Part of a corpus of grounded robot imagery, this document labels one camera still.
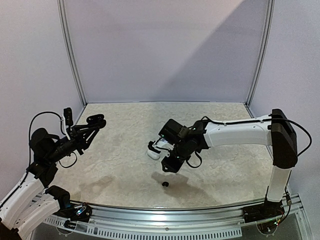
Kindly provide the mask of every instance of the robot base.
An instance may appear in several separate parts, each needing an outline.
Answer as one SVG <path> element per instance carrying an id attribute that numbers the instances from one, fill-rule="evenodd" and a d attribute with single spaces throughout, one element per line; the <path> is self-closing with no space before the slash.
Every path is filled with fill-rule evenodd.
<path id="1" fill-rule="evenodd" d="M 264 203 L 246 206 L 242 209 L 245 223 L 252 223 L 264 219 L 275 218 L 285 213 L 282 201 L 271 202 L 265 200 Z"/>

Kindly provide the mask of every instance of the aluminum frame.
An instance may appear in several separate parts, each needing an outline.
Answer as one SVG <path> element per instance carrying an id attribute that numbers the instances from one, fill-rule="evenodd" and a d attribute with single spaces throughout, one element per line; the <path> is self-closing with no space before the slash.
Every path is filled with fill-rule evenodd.
<path id="1" fill-rule="evenodd" d="M 310 240 L 308 221 L 298 194 L 292 196 L 290 215 L 296 215 L 301 237 Z M 129 209 L 94 205 L 89 223 L 78 222 L 73 232 L 113 240 L 223 240 L 242 236 L 245 223 L 242 208 L 263 203 L 264 199 L 236 205 L 198 209 Z M 52 215 L 44 223 L 63 232 L 65 218 Z"/>
<path id="2" fill-rule="evenodd" d="M 64 39 L 64 43 L 65 43 L 65 49 L 66 49 L 66 53 L 67 53 L 67 56 L 69 59 L 70 68 L 72 71 L 75 87 L 78 92 L 81 104 L 83 107 L 85 107 L 88 104 L 88 102 L 87 102 L 85 90 L 84 90 L 83 85 L 81 83 L 81 79 L 80 79 L 80 75 L 79 75 L 79 71 L 77 68 L 77 63 L 76 63 L 76 59 L 75 59 L 75 55 L 74 55 L 74 50 L 73 50 L 71 39 L 70 39 L 65 1 L 64 0 L 57 0 L 57 4 L 58 4 L 58 11 L 59 11 L 62 35 L 63 35 L 63 39 Z"/>
<path id="3" fill-rule="evenodd" d="M 267 51 L 268 39 L 269 39 L 269 35 L 270 35 L 270 30 L 271 30 L 271 23 L 272 23 L 272 16 L 273 16 L 273 12 L 274 12 L 274 6 L 275 6 L 275 0 L 269 0 L 267 12 L 265 15 L 259 57 L 258 57 L 258 61 L 257 61 L 256 67 L 255 67 L 252 84 L 249 89 L 249 93 L 247 95 L 246 101 L 245 101 L 245 105 L 248 106 L 248 108 L 251 106 L 251 103 L 254 99 L 259 76 L 260 76 L 260 73 L 261 73 L 261 70 L 263 67 L 264 58 L 265 58 L 266 51 Z"/>

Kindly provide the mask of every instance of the white arm segment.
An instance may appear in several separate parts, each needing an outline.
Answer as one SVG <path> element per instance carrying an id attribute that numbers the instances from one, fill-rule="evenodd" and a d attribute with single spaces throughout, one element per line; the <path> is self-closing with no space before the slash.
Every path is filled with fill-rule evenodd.
<path id="1" fill-rule="evenodd" d="M 271 122 L 262 121 L 264 119 L 270 118 L 270 116 L 264 115 L 261 117 L 246 120 L 222 121 L 222 123 L 228 123 L 261 120 L 261 122 L 240 123 L 234 125 L 222 125 L 209 122 L 205 128 L 206 133 L 204 134 L 204 139 L 208 147 L 234 144 L 261 144 L 271 146 L 271 131 L 268 129 L 268 126 L 271 124 Z M 268 201 L 281 201 L 285 192 L 285 187 L 288 183 L 291 170 L 292 168 L 282 169 L 275 165 L 273 166 L 269 188 L 266 196 Z"/>
<path id="2" fill-rule="evenodd" d="M 50 194 L 44 194 L 37 202 L 24 211 L 17 219 L 14 228 L 22 240 L 26 240 L 30 233 L 51 214 L 60 210 L 58 200 Z"/>
<path id="3" fill-rule="evenodd" d="M 280 202 L 287 186 L 292 168 L 282 169 L 272 166 L 269 188 L 266 198 L 270 202 Z"/>
<path id="4" fill-rule="evenodd" d="M 268 115 L 246 120 L 233 121 L 217 121 L 221 123 L 242 122 L 250 120 L 261 120 L 261 122 L 239 123 L 234 125 L 222 125 L 209 122 L 206 126 L 204 139 L 208 147 L 217 147 L 221 145 L 234 144 L 261 144 L 272 145 L 271 131 L 268 130 L 270 121 L 262 121 L 270 119 Z"/>
<path id="5" fill-rule="evenodd" d="M 5 196 L 0 204 L 18 187 L 26 173 L 16 186 Z M 30 204 L 32 199 L 44 189 L 43 184 L 39 179 L 35 178 L 31 172 L 28 173 L 22 186 L 10 197 L 10 199 L 3 205 L 0 211 L 0 218 L 2 224 L 8 229 L 12 229 L 15 226 L 15 222 L 21 212 Z"/>

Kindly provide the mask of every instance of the screw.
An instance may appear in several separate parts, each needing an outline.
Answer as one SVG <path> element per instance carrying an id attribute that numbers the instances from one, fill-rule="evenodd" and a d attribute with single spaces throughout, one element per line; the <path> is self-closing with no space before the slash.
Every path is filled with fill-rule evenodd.
<path id="1" fill-rule="evenodd" d="M 164 182 L 162 183 L 162 186 L 164 186 L 164 187 L 169 187 L 169 183 L 168 183 L 167 181 L 164 181 Z"/>

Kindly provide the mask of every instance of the robotic arm link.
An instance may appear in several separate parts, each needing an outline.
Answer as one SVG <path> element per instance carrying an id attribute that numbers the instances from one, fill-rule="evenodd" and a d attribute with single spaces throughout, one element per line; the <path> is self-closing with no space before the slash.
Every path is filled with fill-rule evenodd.
<path id="1" fill-rule="evenodd" d="M 273 167 L 264 204 L 243 209 L 246 223 L 272 218 L 284 213 L 283 194 L 298 162 L 297 135 L 289 121 L 280 109 L 245 120 L 212 121 L 203 117 L 191 127 L 170 119 L 159 132 L 160 139 L 149 143 L 147 154 L 158 159 L 161 150 L 167 150 L 162 170 L 177 173 L 192 153 L 197 155 L 203 149 L 235 144 L 272 146 Z"/>
<path id="2" fill-rule="evenodd" d="M 102 114 L 87 118 L 86 125 L 73 125 L 71 108 L 64 110 L 65 120 L 62 139 L 49 134 L 45 128 L 37 129 L 29 146 L 34 152 L 33 163 L 26 169 L 17 185 L 0 201 L 0 239 L 25 240 L 30 233 L 51 214 L 71 221 L 88 222 L 92 209 L 86 203 L 76 206 L 70 203 L 70 194 L 58 186 L 48 186 L 58 171 L 57 162 L 74 151 L 80 155 L 88 149 L 100 129 L 107 124 Z M 34 197 L 42 197 L 31 204 Z"/>

